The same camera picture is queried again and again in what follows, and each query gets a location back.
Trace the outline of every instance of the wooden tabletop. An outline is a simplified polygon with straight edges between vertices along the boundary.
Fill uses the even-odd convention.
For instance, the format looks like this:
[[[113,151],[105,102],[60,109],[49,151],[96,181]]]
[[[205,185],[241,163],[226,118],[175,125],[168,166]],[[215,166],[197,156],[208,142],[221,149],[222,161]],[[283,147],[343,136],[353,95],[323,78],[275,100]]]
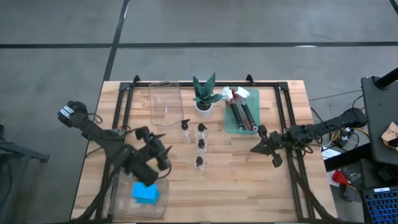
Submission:
[[[301,80],[287,81],[297,124],[313,123],[310,105]],[[104,82],[98,103],[97,114],[103,118],[102,128],[111,128],[120,82]],[[279,114],[274,89],[256,87],[260,94],[261,124],[268,133],[280,130]],[[215,103],[211,116],[201,119],[195,114],[193,88],[181,88],[185,119],[190,126],[203,123],[209,130],[208,167],[204,174],[193,168],[196,156],[194,144],[184,144],[179,136],[179,125],[175,128],[160,128],[150,123],[150,101],[148,88],[134,88],[129,114],[132,128],[148,126],[154,133],[166,133],[162,142],[173,145],[169,158],[173,165],[169,180],[168,206],[162,218],[138,218],[115,211],[114,222],[293,222],[295,214],[287,159],[284,150],[278,150],[283,163],[274,168],[272,157],[251,153],[249,150],[259,142],[257,135],[228,134],[223,131],[225,102]],[[124,97],[119,123],[122,123]],[[290,126],[287,107],[282,93],[285,118]],[[132,134],[126,142],[137,147],[142,143]],[[89,143],[88,152],[98,147]],[[313,154],[304,157],[308,181],[312,192],[320,203],[336,216],[322,155],[318,147]],[[91,203],[100,188],[105,155],[102,150],[85,159],[81,173],[72,218],[78,217]],[[304,197],[301,194],[305,210]]]

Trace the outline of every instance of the gray floor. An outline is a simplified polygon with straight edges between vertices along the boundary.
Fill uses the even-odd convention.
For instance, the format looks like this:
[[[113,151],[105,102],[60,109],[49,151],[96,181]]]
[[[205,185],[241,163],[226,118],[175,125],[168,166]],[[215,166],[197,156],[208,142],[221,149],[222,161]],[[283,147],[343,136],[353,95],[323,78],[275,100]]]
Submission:
[[[0,44],[111,43],[122,3],[0,0]],[[398,41],[397,22],[388,0],[131,0],[121,42]],[[51,154],[48,164],[31,162],[13,223],[68,220],[87,142],[56,114],[68,100],[95,110],[108,56],[109,49],[0,49],[6,138]],[[110,79],[189,80],[213,72],[219,80],[300,79],[312,100],[359,90],[361,77],[386,74],[396,58],[398,47],[119,49]],[[360,94],[310,104],[328,119]],[[335,202],[339,217],[361,221],[360,203]]]

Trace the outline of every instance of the blue block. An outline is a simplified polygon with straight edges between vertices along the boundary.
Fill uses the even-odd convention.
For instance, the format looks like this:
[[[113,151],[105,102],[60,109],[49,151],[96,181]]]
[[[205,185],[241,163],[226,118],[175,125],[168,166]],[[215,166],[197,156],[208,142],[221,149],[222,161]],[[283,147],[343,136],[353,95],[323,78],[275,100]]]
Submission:
[[[141,182],[135,182],[134,186],[132,188],[131,196],[134,198],[143,198],[143,199],[153,200],[156,198],[156,191],[157,191],[156,184],[152,184],[151,186],[146,187]]]
[[[156,191],[155,199],[146,199],[146,198],[137,198],[136,202],[137,203],[148,203],[148,204],[156,204],[160,197],[160,191]]]

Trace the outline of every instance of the green tray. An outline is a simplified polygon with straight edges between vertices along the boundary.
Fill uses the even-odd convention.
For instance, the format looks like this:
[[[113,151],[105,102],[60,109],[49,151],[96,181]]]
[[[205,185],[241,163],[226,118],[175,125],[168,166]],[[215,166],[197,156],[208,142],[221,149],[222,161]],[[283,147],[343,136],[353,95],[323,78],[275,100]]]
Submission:
[[[250,92],[250,97],[247,99],[247,104],[249,106],[251,115],[256,122],[256,124],[259,126],[260,125],[260,97],[259,97],[259,91],[256,89],[252,88],[247,88],[246,89],[248,92]],[[239,102],[236,102],[238,108],[240,111],[243,113],[242,106],[240,105]],[[249,130],[239,130],[238,125],[236,124],[236,120],[234,117],[234,114],[232,113],[231,107],[225,105],[225,116],[224,116],[224,130],[227,133],[235,133],[235,134],[257,134],[257,131],[249,131]]]

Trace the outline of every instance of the dropper bottle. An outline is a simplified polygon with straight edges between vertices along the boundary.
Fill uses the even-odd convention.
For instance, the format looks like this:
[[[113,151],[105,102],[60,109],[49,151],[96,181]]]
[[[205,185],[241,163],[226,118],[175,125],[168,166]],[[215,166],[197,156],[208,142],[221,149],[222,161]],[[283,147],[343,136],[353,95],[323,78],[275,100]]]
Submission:
[[[181,121],[181,129],[182,129],[181,139],[182,142],[184,143],[191,143],[193,141],[193,134],[192,134],[193,132],[188,126],[188,122],[190,120],[191,119],[185,119]]]
[[[207,131],[206,126],[204,124],[200,123],[198,125],[198,128],[195,131],[196,141],[199,141],[199,139],[203,139],[203,140],[207,141],[207,135],[208,135],[208,131]]]
[[[196,168],[196,170],[203,172],[207,166],[206,155],[197,155],[193,166]]]
[[[198,141],[198,147],[197,147],[197,152],[198,154],[204,154],[207,152],[207,143],[205,142],[204,139],[199,139]]]

